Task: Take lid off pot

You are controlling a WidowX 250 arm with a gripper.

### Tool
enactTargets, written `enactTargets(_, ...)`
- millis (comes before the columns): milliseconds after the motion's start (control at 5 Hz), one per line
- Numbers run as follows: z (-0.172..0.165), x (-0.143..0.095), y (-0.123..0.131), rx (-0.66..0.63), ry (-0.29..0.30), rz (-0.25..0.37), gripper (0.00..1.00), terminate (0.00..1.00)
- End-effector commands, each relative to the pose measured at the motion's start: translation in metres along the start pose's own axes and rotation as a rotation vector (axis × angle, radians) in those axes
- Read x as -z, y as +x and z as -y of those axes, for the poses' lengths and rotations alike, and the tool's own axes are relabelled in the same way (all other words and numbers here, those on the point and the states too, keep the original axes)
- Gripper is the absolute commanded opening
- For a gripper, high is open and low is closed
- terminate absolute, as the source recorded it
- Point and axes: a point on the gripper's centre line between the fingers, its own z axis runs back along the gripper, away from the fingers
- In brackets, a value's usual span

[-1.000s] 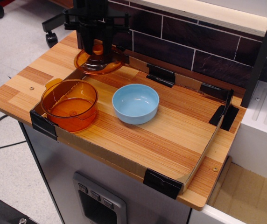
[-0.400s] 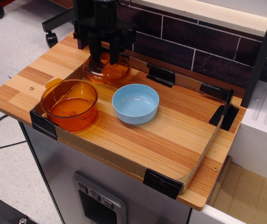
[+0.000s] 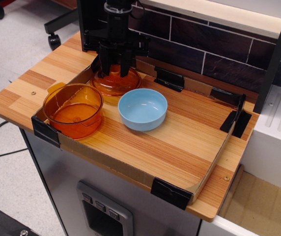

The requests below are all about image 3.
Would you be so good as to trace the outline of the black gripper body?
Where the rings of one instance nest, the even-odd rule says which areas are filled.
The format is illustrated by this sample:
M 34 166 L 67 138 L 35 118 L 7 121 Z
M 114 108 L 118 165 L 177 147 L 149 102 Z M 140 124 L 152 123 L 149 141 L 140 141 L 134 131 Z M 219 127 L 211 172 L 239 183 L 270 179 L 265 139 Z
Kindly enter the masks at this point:
M 107 27 L 105 29 L 86 30 L 84 32 L 84 48 L 96 51 L 104 45 L 112 50 L 112 58 L 121 55 L 125 49 L 133 50 L 135 56 L 148 56 L 150 39 L 139 35 L 128 28 L 132 7 L 104 7 L 107 14 Z

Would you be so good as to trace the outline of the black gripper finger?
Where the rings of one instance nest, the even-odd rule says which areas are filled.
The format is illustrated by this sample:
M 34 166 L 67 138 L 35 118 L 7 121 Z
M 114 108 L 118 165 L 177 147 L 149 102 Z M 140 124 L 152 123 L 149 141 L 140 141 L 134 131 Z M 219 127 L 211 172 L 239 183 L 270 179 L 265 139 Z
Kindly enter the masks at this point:
M 120 71 L 121 77 L 125 77 L 128 75 L 132 58 L 133 58 L 132 49 L 125 49 L 124 51 L 121 52 L 121 71 Z
M 112 65 L 112 50 L 104 45 L 99 46 L 99 60 L 101 63 L 102 72 L 105 75 L 110 74 Z

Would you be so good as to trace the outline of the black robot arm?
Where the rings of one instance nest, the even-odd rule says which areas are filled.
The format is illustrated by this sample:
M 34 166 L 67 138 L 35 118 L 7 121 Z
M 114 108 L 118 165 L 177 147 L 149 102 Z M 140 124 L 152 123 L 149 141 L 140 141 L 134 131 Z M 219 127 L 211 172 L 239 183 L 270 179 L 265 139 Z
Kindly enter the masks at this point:
M 103 29 L 81 30 L 84 51 L 96 51 L 102 72 L 110 74 L 111 66 L 120 63 L 120 76 L 128 75 L 132 59 L 135 56 L 147 56 L 150 38 L 129 29 L 129 18 L 134 0 L 107 0 L 104 11 L 107 14 L 107 26 Z

